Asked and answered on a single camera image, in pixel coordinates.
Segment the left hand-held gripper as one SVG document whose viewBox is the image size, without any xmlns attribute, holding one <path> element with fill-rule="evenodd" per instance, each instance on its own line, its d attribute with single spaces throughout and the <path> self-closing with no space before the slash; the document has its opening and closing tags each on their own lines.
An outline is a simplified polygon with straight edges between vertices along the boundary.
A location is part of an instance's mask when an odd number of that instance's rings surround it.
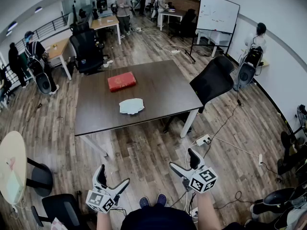
<svg viewBox="0 0 307 230">
<path fill-rule="evenodd" d="M 116 205 L 115 197 L 120 195 L 130 184 L 130 178 L 115 187 L 107 187 L 105 165 L 96 169 L 93 175 L 93 189 L 88 191 L 86 204 L 94 211 L 108 213 Z"/>
</svg>

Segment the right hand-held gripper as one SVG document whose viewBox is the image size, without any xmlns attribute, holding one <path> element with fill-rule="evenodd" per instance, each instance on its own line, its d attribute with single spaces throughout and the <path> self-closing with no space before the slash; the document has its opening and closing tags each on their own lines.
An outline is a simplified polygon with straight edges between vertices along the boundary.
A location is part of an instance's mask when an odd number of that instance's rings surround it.
<svg viewBox="0 0 307 230">
<path fill-rule="evenodd" d="M 183 178 L 183 185 L 187 191 L 194 190 L 200 194 L 213 188 L 218 179 L 218 175 L 211 167 L 207 167 L 204 158 L 195 150 L 188 148 L 190 156 L 190 170 L 184 169 L 174 162 L 170 162 L 171 170 Z"/>
</svg>

